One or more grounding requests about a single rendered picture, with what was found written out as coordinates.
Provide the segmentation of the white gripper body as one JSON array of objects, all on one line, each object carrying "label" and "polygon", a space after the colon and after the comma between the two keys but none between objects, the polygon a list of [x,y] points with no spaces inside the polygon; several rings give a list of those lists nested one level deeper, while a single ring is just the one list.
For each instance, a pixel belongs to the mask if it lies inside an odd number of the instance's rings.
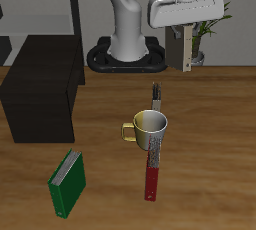
[{"label": "white gripper body", "polygon": [[148,4],[148,24],[152,28],[215,20],[223,15],[224,0],[150,0]]}]

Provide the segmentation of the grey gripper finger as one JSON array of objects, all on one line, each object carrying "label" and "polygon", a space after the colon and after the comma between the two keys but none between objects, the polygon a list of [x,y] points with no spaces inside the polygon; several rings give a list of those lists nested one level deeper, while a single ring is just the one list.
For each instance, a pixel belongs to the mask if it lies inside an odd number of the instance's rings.
[{"label": "grey gripper finger", "polygon": [[198,32],[200,30],[200,27],[201,27],[201,22],[196,22],[195,23],[195,26],[193,27],[193,32],[192,32],[192,35],[193,36],[197,36],[198,35]]},{"label": "grey gripper finger", "polygon": [[182,27],[180,25],[172,26],[171,29],[174,32],[175,39],[180,39],[182,37]]}]

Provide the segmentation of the white shelf unit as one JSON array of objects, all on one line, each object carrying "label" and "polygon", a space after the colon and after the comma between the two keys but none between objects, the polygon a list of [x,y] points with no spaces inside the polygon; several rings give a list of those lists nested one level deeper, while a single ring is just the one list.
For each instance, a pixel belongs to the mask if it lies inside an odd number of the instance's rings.
[{"label": "white shelf unit", "polygon": [[81,34],[78,0],[0,0],[1,36]]}]

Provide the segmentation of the green book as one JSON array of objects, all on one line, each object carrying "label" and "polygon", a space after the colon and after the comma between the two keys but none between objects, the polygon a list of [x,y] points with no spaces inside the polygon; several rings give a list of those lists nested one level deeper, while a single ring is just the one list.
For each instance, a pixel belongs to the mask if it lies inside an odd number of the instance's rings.
[{"label": "green book", "polygon": [[86,186],[81,152],[68,151],[48,180],[57,216],[66,219]]}]

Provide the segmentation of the green pot plant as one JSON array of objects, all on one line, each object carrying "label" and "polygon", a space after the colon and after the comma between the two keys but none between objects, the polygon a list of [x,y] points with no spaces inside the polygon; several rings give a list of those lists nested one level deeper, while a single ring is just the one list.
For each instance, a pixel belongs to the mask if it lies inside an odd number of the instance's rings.
[{"label": "green pot plant", "polygon": [[192,38],[192,66],[202,66],[204,63],[204,53],[199,50],[201,38],[205,34],[212,35],[214,31],[211,30],[211,27],[217,24],[219,20],[210,20],[201,22],[201,27],[197,36],[193,36]]}]

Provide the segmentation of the white and yellow mug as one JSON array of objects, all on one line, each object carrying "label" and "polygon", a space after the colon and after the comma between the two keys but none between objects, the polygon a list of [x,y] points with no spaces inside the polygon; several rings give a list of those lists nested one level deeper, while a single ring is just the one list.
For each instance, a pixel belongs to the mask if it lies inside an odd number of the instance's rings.
[{"label": "white and yellow mug", "polygon": [[[138,112],[132,123],[123,123],[121,136],[124,141],[136,142],[138,146],[147,151],[149,142],[154,138],[163,140],[168,120],[164,114],[156,110],[143,110]],[[124,133],[126,128],[133,128],[134,137],[127,137]]]}]

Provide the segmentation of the dark brown desk caddy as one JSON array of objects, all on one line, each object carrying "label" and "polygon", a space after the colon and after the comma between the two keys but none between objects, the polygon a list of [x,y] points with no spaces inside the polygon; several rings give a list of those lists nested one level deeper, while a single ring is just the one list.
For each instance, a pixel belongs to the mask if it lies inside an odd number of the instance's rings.
[{"label": "dark brown desk caddy", "polygon": [[28,36],[0,85],[14,141],[72,143],[72,111],[84,83],[80,36]]}]

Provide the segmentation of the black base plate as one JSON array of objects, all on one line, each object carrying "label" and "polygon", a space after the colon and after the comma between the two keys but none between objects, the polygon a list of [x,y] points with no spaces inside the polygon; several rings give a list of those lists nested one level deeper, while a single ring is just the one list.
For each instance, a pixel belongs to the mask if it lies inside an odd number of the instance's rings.
[{"label": "black base plate", "polygon": [[149,53],[134,62],[122,62],[107,53],[110,47],[110,37],[103,36],[87,54],[87,64],[99,73],[157,73],[165,70],[165,49],[159,45],[158,39],[146,36],[146,46]]}]

